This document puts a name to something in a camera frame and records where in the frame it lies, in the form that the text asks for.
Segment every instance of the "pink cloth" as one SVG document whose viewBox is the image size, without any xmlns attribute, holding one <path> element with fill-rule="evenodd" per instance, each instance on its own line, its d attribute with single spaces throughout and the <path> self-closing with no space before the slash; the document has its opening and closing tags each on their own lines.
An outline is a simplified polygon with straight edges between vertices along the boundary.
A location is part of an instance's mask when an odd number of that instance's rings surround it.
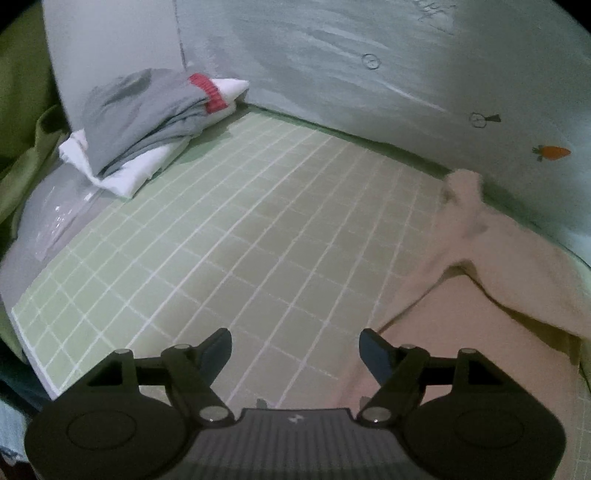
<svg viewBox="0 0 591 480">
<path fill-rule="evenodd" d="M 480 199 L 480 177 L 447 178 L 431 245 L 400 287 L 378 332 L 434 356 L 480 350 L 562 422 L 567 452 L 555 476 L 569 479 L 580 338 L 591 338 L 591 301 L 570 257 Z M 378 384 L 356 360 L 330 406 L 356 413 Z M 426 400 L 449 389 L 431 388 Z"/>
</svg>

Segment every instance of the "white wall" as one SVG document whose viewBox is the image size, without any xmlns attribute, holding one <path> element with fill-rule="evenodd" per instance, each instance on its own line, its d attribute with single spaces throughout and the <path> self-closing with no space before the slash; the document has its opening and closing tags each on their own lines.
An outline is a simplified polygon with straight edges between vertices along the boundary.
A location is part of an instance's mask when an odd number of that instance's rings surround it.
<svg viewBox="0 0 591 480">
<path fill-rule="evenodd" d="M 73 129 L 92 87 L 147 67 L 183 68 L 173 0 L 43 0 L 43 11 Z"/>
</svg>

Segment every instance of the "screw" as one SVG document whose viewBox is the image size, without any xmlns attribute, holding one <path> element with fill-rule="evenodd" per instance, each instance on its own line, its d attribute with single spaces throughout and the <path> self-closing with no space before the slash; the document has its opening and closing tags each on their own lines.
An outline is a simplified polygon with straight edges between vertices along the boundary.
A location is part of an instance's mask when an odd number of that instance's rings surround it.
<svg viewBox="0 0 591 480">
<path fill-rule="evenodd" d="M 392 414 L 387 408 L 384 407 L 370 407 L 366 408 L 361 416 L 371 423 L 381 423 L 390 419 Z"/>
<path fill-rule="evenodd" d="M 217 421 L 224 420 L 230 415 L 227 408 L 220 407 L 218 405 L 211 405 L 209 407 L 202 408 L 199 411 L 199 416 L 208 422 L 214 423 Z"/>
</svg>

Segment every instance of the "plastic bag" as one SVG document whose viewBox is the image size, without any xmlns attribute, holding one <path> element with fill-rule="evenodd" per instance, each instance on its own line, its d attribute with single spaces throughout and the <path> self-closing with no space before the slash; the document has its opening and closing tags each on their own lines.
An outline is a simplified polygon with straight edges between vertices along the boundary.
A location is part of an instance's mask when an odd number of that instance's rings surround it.
<svg viewBox="0 0 591 480">
<path fill-rule="evenodd" d="M 42 261 L 78 216 L 97 199 L 100 189 L 82 173 L 62 165 L 33 191 L 22 214 L 18 235 Z"/>
</svg>

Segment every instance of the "carrot drawing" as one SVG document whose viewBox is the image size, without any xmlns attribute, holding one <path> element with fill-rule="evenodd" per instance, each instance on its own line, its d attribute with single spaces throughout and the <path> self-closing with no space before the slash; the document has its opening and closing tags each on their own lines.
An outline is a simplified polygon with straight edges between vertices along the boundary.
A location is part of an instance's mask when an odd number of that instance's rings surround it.
<svg viewBox="0 0 591 480">
<path fill-rule="evenodd" d="M 531 151 L 538 155 L 538 161 L 542 161 L 543 158 L 550 161 L 559 160 L 570 155 L 571 153 L 568 148 L 550 147 L 544 145 L 540 145 L 538 148 L 534 147 L 531 149 Z"/>
</svg>

